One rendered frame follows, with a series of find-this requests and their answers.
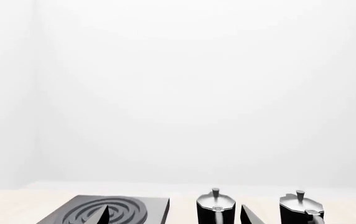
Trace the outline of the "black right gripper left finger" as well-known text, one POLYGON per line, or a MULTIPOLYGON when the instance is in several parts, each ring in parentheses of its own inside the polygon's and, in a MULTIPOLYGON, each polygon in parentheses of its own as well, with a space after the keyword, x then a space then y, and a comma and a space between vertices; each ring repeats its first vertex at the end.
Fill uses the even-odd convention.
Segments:
POLYGON ((97 210, 84 224, 109 224, 110 213, 108 205, 97 210))

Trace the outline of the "grey stove with spiral burner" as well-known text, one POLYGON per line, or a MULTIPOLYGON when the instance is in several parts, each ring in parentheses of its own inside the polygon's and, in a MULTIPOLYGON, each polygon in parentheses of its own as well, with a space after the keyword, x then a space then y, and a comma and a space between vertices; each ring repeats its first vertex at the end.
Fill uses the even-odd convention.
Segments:
POLYGON ((104 205, 109 207, 109 224, 165 224, 170 199, 77 195, 36 224, 84 224, 104 205))

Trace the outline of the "silver black moka pot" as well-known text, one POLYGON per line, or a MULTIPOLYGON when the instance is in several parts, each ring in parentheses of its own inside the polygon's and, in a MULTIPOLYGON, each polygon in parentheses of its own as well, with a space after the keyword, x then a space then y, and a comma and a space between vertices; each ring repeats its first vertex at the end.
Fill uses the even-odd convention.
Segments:
POLYGON ((279 198, 281 224, 326 224, 321 203, 305 197, 303 190, 279 198))
POLYGON ((212 188, 196 200, 198 224, 234 224, 236 201, 212 188))

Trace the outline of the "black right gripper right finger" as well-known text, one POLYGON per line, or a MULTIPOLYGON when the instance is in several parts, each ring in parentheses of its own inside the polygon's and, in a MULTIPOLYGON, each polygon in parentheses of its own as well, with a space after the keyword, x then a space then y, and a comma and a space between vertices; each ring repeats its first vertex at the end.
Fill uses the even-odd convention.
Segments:
POLYGON ((246 205, 241 205, 240 221, 241 224, 265 224, 246 205))

